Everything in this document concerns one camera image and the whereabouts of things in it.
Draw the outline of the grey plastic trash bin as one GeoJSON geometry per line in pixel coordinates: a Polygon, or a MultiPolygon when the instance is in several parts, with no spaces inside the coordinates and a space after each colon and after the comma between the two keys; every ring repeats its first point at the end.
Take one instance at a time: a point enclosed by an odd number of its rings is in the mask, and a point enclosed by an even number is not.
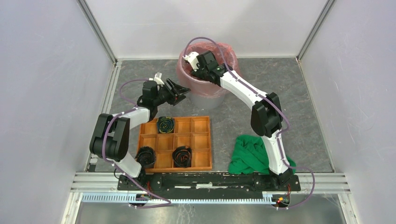
{"type": "Polygon", "coordinates": [[[223,90],[207,91],[207,92],[193,92],[189,94],[190,101],[199,109],[210,110],[220,106],[226,92],[223,90]]]}

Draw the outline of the red plastic trash bag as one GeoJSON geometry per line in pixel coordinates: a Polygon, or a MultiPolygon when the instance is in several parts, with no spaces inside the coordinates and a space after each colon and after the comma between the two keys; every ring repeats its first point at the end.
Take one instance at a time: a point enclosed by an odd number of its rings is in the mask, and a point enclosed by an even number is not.
{"type": "MultiPolygon", "coordinates": [[[[228,66],[232,68],[240,77],[242,77],[243,75],[240,71],[238,59],[232,46],[222,42],[219,43],[219,46],[225,56],[228,66]]],[[[219,64],[222,64],[224,62],[219,49],[211,42],[197,42],[191,44],[187,48],[186,53],[189,54],[190,52],[197,52],[201,54],[207,51],[211,51],[214,54],[215,59],[218,61],[219,64]]],[[[176,65],[176,75],[180,84],[191,90],[191,94],[207,98],[217,98],[228,93],[228,90],[216,84],[212,84],[208,81],[203,81],[193,77],[191,75],[192,67],[183,59],[183,56],[184,51],[182,50],[176,65]]]]}

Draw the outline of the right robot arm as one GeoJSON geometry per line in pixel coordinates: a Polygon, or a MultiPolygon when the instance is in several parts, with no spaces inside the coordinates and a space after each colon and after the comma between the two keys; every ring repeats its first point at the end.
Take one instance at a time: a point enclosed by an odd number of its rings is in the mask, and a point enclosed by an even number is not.
{"type": "Polygon", "coordinates": [[[267,94],[244,80],[227,63],[220,64],[211,51],[191,52],[183,59],[192,67],[191,75],[216,84],[237,96],[251,110],[250,125],[261,136],[268,160],[270,185],[275,190],[284,189],[293,170],[286,159],[282,140],[282,114],[279,96],[267,94]]]}

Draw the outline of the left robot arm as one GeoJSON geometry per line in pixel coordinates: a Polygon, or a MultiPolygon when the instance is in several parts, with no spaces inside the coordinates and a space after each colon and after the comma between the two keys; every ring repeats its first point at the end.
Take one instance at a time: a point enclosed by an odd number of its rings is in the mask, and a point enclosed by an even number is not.
{"type": "Polygon", "coordinates": [[[113,164],[135,190],[143,189],[147,178],[142,175],[143,166],[128,152],[129,131],[152,121],[158,106],[167,103],[176,105],[186,98],[190,89],[167,78],[143,80],[142,95],[136,106],[118,114],[102,113],[98,116],[89,144],[91,154],[113,164]]]}

